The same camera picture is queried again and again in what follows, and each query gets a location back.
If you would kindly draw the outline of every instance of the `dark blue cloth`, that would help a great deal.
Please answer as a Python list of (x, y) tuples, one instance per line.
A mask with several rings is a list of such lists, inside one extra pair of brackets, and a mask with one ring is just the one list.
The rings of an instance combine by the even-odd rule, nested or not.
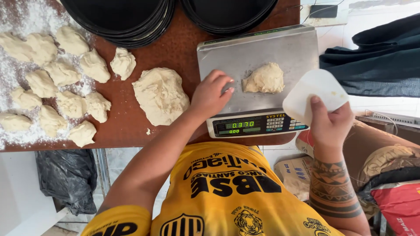
[(420, 13), (360, 32), (356, 50), (328, 48), (320, 68), (348, 94), (420, 97)]

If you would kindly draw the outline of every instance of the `scale display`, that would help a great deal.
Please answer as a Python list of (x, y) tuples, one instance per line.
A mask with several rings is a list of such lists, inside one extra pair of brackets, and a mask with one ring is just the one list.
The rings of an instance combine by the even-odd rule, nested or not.
[(210, 123), (213, 126), (215, 138), (273, 135), (309, 128), (307, 125), (289, 117), (285, 112), (248, 117), (215, 118)]

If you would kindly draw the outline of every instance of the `fingernail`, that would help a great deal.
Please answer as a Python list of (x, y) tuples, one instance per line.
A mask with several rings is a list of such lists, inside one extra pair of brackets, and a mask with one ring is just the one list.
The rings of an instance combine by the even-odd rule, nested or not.
[(311, 103), (318, 103), (320, 101), (321, 101), (321, 99), (316, 95), (311, 98)]

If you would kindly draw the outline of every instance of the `raw dough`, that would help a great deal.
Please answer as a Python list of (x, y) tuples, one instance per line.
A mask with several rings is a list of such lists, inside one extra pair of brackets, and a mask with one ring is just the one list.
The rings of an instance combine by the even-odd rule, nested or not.
[(60, 27), (55, 37), (66, 53), (80, 56), (89, 51), (89, 45), (84, 37), (69, 26)]
[(25, 91), (22, 87), (17, 87), (10, 92), (14, 102), (19, 104), (23, 109), (33, 110), (37, 106), (42, 105), (42, 99), (34, 94), (32, 89)]
[(50, 74), (55, 86), (74, 84), (81, 79), (81, 75), (73, 66), (63, 62), (51, 62), (44, 69)]
[(87, 113), (95, 120), (104, 123), (107, 119), (107, 110), (111, 110), (111, 102), (106, 100), (100, 93), (94, 92), (86, 95)]
[(57, 130), (67, 128), (67, 121), (50, 106), (42, 105), (38, 115), (41, 128), (52, 138), (57, 135)]
[(32, 59), (37, 65), (42, 66), (55, 60), (57, 46), (54, 44), (53, 37), (45, 34), (32, 33), (26, 38), (26, 43), (32, 47)]
[(32, 48), (26, 42), (16, 38), (9, 32), (0, 34), (0, 45), (10, 56), (20, 60), (32, 61)]
[(36, 70), (26, 74), (26, 80), (29, 86), (34, 91), (34, 94), (39, 97), (55, 97), (58, 92), (57, 86), (54, 85), (53, 80), (48, 76), (46, 71)]
[(280, 93), (283, 91), (283, 71), (277, 63), (269, 62), (256, 69), (242, 81), (244, 92)]
[(81, 124), (70, 130), (68, 138), (77, 146), (83, 147), (84, 145), (95, 143), (92, 140), (95, 133), (95, 126), (88, 121), (83, 121)]
[(87, 112), (85, 99), (70, 91), (57, 93), (57, 105), (70, 118), (82, 118)]
[(83, 54), (80, 59), (80, 66), (87, 76), (100, 83), (105, 83), (111, 78), (105, 60), (99, 56), (96, 49)]
[(188, 96), (182, 90), (182, 78), (174, 70), (154, 68), (143, 71), (132, 83), (140, 108), (154, 126), (170, 125), (188, 107)]
[(111, 61), (111, 68), (114, 73), (121, 76), (121, 80), (126, 80), (136, 67), (136, 58), (127, 49), (118, 47), (115, 57)]
[(5, 131), (22, 131), (28, 130), (32, 121), (23, 115), (0, 113), (0, 124)]

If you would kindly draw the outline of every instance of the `white plastic scraper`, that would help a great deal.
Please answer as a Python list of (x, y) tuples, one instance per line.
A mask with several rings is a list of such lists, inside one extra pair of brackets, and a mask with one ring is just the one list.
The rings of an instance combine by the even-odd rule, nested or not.
[(333, 112), (349, 101), (349, 95), (328, 71), (316, 69), (308, 71), (297, 82), (283, 101), (286, 114), (305, 125), (312, 122), (310, 99), (317, 95), (324, 102), (328, 112)]

